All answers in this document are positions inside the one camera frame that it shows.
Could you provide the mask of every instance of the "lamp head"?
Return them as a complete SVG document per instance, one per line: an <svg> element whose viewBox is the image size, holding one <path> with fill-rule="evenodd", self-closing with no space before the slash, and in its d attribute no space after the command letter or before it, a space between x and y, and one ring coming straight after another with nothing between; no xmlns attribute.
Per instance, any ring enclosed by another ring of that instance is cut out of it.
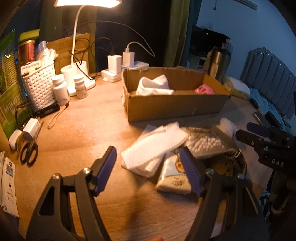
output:
<svg viewBox="0 0 296 241"><path fill-rule="evenodd" d="M97 7L115 7L120 4L122 0L56 0L54 3L55 7L61 6L75 6L75 5L86 5L86 6L97 6Z"/></svg>

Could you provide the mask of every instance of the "lamp neck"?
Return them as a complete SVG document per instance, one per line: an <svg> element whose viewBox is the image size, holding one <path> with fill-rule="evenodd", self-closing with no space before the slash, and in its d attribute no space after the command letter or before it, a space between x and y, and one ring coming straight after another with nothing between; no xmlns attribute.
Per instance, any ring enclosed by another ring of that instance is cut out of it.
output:
<svg viewBox="0 0 296 241"><path fill-rule="evenodd" d="M80 11L85 7L85 5L80 6L78 12L76 14L75 23L74 23L74 33L73 33L73 44L72 44L72 55L71 55L71 64L74 64L74 50L75 50L75 42L76 42L76 32L77 32L77 23Z"/></svg>

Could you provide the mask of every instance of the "scissors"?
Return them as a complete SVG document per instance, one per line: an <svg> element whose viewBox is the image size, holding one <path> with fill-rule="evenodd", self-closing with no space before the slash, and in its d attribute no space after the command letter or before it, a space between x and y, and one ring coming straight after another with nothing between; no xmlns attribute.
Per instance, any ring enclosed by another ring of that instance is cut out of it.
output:
<svg viewBox="0 0 296 241"><path fill-rule="evenodd" d="M20 153L20 162L22 165L27 163L28 167L31 167L35 163L37 156L38 156L38 145L36 143L36 140L37 140L37 137L40 133L42 126L43 126L43 122L41 123L41 125L36 133L35 138L32 141L27 142L26 145L23 147L23 149Z"/></svg>

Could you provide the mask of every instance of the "tin can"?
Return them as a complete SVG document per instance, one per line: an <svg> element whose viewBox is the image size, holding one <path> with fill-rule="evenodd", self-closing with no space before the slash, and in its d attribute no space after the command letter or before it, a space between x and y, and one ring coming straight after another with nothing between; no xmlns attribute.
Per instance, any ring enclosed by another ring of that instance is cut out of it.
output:
<svg viewBox="0 0 296 241"><path fill-rule="evenodd" d="M28 40L18 45L19 67L35 61L35 40Z"/></svg>

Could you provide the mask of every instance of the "yellow sponge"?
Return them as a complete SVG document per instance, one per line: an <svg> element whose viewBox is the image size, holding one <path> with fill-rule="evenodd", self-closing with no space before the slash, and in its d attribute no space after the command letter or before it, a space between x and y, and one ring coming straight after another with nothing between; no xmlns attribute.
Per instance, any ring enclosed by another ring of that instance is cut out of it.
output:
<svg viewBox="0 0 296 241"><path fill-rule="evenodd" d="M25 42L27 40L38 39L39 38L39 31L40 31L40 29L35 29L35 30L21 33L19 36L19 43L18 44L21 44L22 42Z"/></svg>

